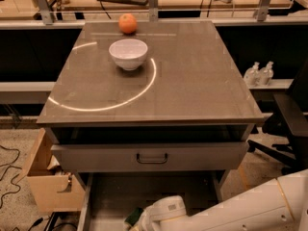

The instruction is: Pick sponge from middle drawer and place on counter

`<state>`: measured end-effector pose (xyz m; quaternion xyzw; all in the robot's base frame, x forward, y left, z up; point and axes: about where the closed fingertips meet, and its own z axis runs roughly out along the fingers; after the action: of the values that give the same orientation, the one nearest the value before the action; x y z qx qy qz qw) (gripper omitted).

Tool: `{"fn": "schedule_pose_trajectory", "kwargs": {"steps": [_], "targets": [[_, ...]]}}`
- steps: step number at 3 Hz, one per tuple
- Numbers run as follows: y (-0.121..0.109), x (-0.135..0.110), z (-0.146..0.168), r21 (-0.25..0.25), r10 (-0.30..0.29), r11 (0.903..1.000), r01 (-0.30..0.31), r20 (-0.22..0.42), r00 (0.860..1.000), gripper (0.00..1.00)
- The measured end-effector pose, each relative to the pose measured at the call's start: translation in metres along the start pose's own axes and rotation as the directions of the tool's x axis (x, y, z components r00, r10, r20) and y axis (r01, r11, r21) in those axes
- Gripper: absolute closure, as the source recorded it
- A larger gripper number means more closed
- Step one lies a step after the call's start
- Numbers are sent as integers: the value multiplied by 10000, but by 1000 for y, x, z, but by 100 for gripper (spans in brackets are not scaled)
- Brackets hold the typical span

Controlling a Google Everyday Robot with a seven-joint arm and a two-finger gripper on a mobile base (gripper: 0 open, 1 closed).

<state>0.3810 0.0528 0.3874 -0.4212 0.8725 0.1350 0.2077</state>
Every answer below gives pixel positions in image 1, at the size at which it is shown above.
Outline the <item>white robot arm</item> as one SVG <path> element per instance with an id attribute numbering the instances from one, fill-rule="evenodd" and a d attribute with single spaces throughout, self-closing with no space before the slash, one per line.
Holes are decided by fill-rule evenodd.
<path id="1" fill-rule="evenodd" d="M 289 222 L 308 231 L 308 169 L 280 176 L 188 216 L 182 197 L 163 198 L 145 208 L 139 231 L 266 231 Z"/>

